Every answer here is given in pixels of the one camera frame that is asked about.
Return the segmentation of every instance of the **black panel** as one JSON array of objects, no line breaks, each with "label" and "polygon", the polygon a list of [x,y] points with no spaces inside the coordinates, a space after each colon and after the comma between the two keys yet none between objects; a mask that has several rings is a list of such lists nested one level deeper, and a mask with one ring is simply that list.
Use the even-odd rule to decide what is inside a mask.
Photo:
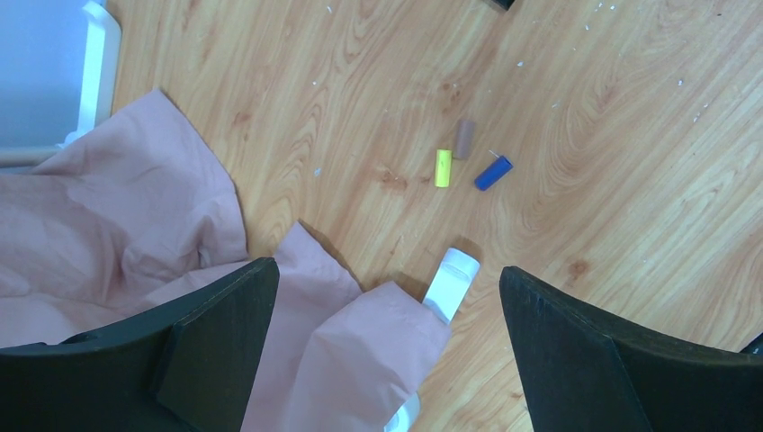
[{"label": "black panel", "polygon": [[763,430],[763,357],[649,330],[517,267],[500,294],[536,431]]},{"label": "black panel", "polygon": [[63,344],[0,349],[0,430],[238,431],[277,286],[258,259]]}]

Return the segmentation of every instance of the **yellow cylinder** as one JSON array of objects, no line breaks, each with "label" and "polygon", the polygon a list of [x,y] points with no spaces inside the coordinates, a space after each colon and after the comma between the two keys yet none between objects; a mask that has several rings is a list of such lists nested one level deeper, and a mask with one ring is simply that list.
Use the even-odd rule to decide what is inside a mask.
[{"label": "yellow cylinder", "polygon": [[435,165],[435,186],[448,187],[451,183],[451,164],[453,152],[451,150],[437,150],[437,163]]}]

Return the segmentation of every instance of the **brown cylinder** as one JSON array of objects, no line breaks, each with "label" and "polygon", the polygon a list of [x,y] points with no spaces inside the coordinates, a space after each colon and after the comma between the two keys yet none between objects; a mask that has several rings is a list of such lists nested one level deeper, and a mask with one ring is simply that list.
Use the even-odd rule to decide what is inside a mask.
[{"label": "brown cylinder", "polygon": [[466,159],[471,154],[471,139],[474,137],[474,121],[459,120],[458,131],[455,135],[455,147],[453,157]]}]

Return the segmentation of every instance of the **wood grain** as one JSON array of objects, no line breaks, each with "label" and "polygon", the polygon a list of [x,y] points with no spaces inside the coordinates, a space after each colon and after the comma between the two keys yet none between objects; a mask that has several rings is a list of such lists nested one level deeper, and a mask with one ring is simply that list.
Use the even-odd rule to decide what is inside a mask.
[{"label": "wood grain", "polygon": [[[112,0],[114,108],[173,98],[253,257],[302,220],[365,289],[421,298],[447,247],[478,255],[416,430],[530,430],[503,266],[712,347],[763,330],[763,4],[611,5]],[[436,189],[461,118],[472,155]],[[489,149],[516,168],[481,193]]]}]

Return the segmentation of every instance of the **pink fabric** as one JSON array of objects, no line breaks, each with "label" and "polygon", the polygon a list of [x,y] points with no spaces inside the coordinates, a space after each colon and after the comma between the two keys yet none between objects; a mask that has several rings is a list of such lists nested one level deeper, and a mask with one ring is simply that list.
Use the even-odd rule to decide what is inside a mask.
[{"label": "pink fabric", "polygon": [[[56,344],[247,260],[233,184],[158,91],[29,175],[0,175],[0,347]],[[298,224],[242,430],[381,430],[450,329],[394,283],[358,285]]]}]

